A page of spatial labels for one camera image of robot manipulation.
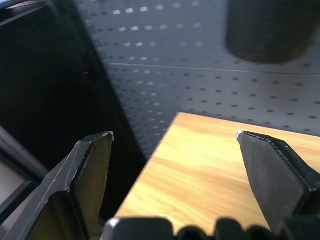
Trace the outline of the dark cylindrical object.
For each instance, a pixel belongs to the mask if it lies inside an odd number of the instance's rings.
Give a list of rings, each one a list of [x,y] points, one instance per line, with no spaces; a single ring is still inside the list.
[[[226,48],[240,60],[282,64],[307,51],[320,0],[228,0]]]

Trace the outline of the black side frame panel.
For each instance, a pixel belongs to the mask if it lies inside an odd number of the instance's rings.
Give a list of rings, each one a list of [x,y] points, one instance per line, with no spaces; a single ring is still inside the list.
[[[145,158],[76,0],[0,10],[0,132],[41,180],[86,136],[112,131],[100,217],[113,217]]]

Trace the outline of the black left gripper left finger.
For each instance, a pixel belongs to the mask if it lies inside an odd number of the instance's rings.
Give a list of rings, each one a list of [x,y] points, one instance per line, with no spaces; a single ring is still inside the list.
[[[90,240],[105,196],[114,133],[78,141],[37,187],[4,240]]]

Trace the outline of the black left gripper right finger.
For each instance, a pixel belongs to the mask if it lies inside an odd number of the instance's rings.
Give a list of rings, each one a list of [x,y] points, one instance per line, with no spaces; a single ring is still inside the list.
[[[275,235],[320,235],[320,173],[283,140],[239,131],[246,174]]]

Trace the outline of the grey perforated pegboard panel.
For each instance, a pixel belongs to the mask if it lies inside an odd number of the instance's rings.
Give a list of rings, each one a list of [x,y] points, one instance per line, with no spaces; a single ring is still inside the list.
[[[225,44],[228,0],[74,0],[143,154],[179,112],[320,136],[320,25],[288,63]]]

